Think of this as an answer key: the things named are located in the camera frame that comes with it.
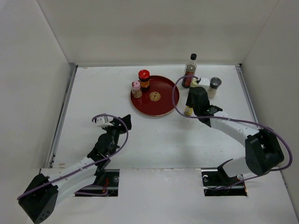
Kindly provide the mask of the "small oil bottle cork cap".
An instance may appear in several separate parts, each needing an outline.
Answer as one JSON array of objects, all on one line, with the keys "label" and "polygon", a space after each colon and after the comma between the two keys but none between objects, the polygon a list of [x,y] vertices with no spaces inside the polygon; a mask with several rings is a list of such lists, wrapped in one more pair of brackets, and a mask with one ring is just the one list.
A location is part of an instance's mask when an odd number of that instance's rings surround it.
[{"label": "small oil bottle cork cap", "polygon": [[191,116],[192,113],[193,113],[193,108],[186,106],[186,107],[185,107],[185,110],[184,110],[184,114],[185,114],[186,116]]}]

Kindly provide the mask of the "pink-cap spice jar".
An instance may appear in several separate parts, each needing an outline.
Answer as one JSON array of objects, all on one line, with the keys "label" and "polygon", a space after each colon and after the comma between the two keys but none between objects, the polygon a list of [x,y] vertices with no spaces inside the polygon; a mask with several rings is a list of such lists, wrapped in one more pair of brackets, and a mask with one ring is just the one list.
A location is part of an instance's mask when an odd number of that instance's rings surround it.
[{"label": "pink-cap spice jar", "polygon": [[142,90],[141,90],[140,82],[138,80],[132,82],[131,93],[134,98],[140,98],[142,96]]}]

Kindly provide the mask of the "red-lid chili sauce jar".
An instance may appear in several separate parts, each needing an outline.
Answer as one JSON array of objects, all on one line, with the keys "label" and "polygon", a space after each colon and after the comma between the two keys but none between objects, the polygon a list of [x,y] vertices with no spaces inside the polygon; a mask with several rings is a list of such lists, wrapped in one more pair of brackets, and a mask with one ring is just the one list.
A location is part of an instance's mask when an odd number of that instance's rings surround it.
[{"label": "red-lid chili sauce jar", "polygon": [[148,70],[140,70],[138,78],[142,91],[147,91],[150,88],[150,72]]}]

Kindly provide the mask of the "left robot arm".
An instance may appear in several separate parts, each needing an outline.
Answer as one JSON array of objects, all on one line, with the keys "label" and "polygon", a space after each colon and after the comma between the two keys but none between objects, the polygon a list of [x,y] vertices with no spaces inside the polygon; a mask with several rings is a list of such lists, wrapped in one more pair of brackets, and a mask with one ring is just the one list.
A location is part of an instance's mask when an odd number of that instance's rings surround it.
[{"label": "left robot arm", "polygon": [[123,146],[118,145],[119,136],[128,135],[132,128],[131,116],[123,118],[109,114],[100,114],[92,118],[92,122],[102,128],[91,152],[75,165],[54,175],[39,173],[27,186],[17,201],[31,221],[35,224],[44,222],[54,211],[56,205],[64,199],[83,195],[84,187],[100,186],[105,180],[105,168],[112,156]]}]

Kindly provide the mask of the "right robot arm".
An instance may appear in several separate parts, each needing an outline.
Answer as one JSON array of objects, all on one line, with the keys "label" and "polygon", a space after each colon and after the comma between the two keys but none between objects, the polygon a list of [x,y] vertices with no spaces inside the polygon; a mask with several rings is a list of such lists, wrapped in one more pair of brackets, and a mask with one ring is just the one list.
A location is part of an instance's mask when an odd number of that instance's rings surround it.
[{"label": "right robot arm", "polygon": [[235,176],[242,174],[264,175],[284,160],[277,137],[272,132],[233,121],[221,108],[210,104],[204,88],[190,88],[186,106],[193,109],[200,122],[225,133],[245,148],[243,157],[230,159],[218,167],[216,177],[219,183],[229,184]]}]

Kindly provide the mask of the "white bottle cream cap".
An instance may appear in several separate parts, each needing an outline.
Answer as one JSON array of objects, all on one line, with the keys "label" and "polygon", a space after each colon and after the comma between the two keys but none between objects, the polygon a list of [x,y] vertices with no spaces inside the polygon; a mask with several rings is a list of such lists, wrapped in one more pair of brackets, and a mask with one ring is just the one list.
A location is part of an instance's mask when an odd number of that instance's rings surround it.
[{"label": "white bottle cream cap", "polygon": [[197,87],[200,83],[200,79],[193,78],[190,84],[191,88]]}]

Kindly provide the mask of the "black-top glass grinder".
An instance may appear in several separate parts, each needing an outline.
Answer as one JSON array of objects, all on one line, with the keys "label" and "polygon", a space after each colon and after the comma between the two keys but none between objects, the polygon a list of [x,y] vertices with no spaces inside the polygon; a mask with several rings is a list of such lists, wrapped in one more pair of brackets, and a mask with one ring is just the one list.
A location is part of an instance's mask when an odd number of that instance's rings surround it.
[{"label": "black-top glass grinder", "polygon": [[221,86],[222,80],[218,77],[213,77],[210,80],[209,89],[207,91],[207,95],[209,99],[213,99],[216,95],[218,88]]}]

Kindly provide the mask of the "tall soy sauce bottle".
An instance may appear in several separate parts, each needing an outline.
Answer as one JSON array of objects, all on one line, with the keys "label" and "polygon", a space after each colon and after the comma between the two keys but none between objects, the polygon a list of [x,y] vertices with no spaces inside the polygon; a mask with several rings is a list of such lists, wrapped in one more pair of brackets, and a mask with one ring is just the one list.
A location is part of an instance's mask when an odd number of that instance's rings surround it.
[{"label": "tall soy sauce bottle", "polygon": [[189,88],[191,86],[192,77],[195,75],[195,71],[197,68],[197,65],[195,62],[196,58],[197,58],[197,54],[192,53],[190,56],[190,62],[187,63],[185,66],[185,74],[184,74],[184,78],[182,81],[182,86],[184,88]]}]

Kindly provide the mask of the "round red lacquer tray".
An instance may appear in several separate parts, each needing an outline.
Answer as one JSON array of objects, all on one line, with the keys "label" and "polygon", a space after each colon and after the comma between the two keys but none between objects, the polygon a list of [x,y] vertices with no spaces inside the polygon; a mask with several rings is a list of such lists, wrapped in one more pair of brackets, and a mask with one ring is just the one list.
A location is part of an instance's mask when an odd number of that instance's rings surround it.
[{"label": "round red lacquer tray", "polygon": [[158,117],[174,110],[179,101],[179,90],[175,83],[163,76],[151,76],[149,90],[142,93],[140,98],[130,94],[133,107],[140,113]]}]

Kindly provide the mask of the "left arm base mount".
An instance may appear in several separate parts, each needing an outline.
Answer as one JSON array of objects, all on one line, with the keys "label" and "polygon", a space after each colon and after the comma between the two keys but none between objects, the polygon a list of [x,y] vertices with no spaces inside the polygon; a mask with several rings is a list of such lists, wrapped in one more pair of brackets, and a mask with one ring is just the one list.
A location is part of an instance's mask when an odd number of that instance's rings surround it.
[{"label": "left arm base mount", "polygon": [[75,196],[79,197],[117,197],[120,182],[119,169],[107,169],[96,177],[95,182],[88,185],[78,192]]}]

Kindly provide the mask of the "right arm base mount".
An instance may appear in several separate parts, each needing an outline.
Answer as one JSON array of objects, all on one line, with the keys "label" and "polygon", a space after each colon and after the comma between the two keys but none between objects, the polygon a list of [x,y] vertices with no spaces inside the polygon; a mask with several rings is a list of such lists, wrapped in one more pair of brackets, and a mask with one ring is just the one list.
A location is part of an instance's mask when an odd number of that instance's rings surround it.
[{"label": "right arm base mount", "polygon": [[228,177],[217,169],[201,170],[205,196],[247,196],[243,175]]}]

